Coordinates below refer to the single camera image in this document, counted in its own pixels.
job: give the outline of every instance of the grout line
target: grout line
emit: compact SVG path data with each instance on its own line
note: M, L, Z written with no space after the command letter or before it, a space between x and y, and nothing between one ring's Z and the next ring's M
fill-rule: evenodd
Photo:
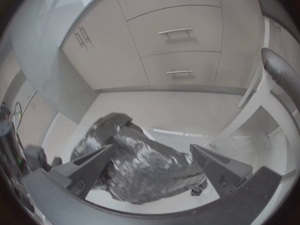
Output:
M223 47L223 36L224 36L224 19L223 19L223 8L222 8L222 1L221 0L220 0L220 3L221 3L221 10L222 10L222 44L221 44L220 60L219 60L219 65L218 65L218 68L217 68L217 73L216 73L214 84L216 82L217 74L218 74L218 70L219 70L219 66L220 66L221 55L222 55L222 47Z
M189 4L189 5L179 5L179 6L164 7L164 8L160 8L160 9L157 9L157 10L153 10L153 11L150 11L150 12L147 12L147 13L152 13L152 12L156 12L156 11L163 10L163 9L167 9L167 8L186 7L186 6L204 6L204 7L222 8L222 5L219 7L219 6L213 6L213 5ZM137 18L137 17L140 17L140 16L142 16L142 15L145 15L145 14L147 14L147 13L143 13L143 14L138 15L138 16L136 16L136 17L130 18L130 19L127 20L127 22L130 21L130 20L132 20L132 19L134 19L134 18Z
M137 46L136 46L136 44L135 44L135 41L134 41L134 39L133 39L133 36L132 36L132 34L131 34L131 31L130 31L130 28L129 28L129 26L128 26L128 23L127 23L127 21L126 21L126 24L127 24L128 30L129 30L129 32L130 32L130 35L131 35L131 37L132 37L133 43L134 43L134 45L135 45L135 48L136 48L136 50L137 50ZM137 54L138 54L138 55L139 55L139 57L140 57L140 60L141 60L141 63L142 63L143 69L144 69L144 71L145 71L145 74L146 74L146 77L147 77L148 83L149 83L149 85L150 85L150 82L149 82L149 79L148 79L148 76L147 76L147 73L146 73L146 70L145 70L144 64L143 64L143 62L142 62L142 58L141 58L141 56L140 56L140 54L139 54L139 51L138 51L138 50L137 50Z
M217 51L198 51L198 50L194 50L194 51L163 52L163 53L158 53L158 54L152 54L152 55L144 56L144 57L141 57L141 58L151 57L151 56L155 56L155 55L169 54L169 53L190 53L190 52L221 53L221 52L217 52Z

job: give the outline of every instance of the tile floor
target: tile floor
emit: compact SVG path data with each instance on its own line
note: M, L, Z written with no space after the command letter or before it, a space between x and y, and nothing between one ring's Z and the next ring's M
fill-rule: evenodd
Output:
M44 148L47 156L52 158L59 155L66 163L70 160L74 147L96 120L111 112L120 112L132 117L133 123L146 130L156 141L180 152L189 153L191 143L205 145L226 127L240 112L237 104L241 98L241 95L204 92L102 93L78 126L70 126L67 118L59 118L61 122L56 122L52 134L56 140L49 141ZM260 107L238 130L209 149L252 165L253 172L261 166L268 166L280 174L285 174L287 164L292 169L294 163L287 162L287 157L292 160L292 155L287 149L283 132L271 138L267 137L267 132L274 126L274 119ZM218 198L211 184L200 197L191 197L187 191L143 205L113 200L102 190L92 190L87 196L87 200L100 206L148 214L178 212Z

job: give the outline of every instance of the gray side panel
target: gray side panel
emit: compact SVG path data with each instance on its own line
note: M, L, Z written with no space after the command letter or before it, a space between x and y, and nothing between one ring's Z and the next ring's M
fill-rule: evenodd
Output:
M273 80L290 96L300 111L300 77L281 56L268 48L262 49L262 62Z
M24 178L32 199L54 225L251 224L272 198L280 181L280 175L262 167L233 193L200 208L163 215L137 215L80 200L59 187L42 169Z
M284 27L300 43L300 33L278 0L258 0L262 14Z

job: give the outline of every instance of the wall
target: wall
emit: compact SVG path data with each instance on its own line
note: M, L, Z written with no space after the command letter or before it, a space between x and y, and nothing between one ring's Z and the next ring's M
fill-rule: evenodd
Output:
M25 0L11 23L23 73L47 103L75 123L99 94L59 47L83 9L82 0Z

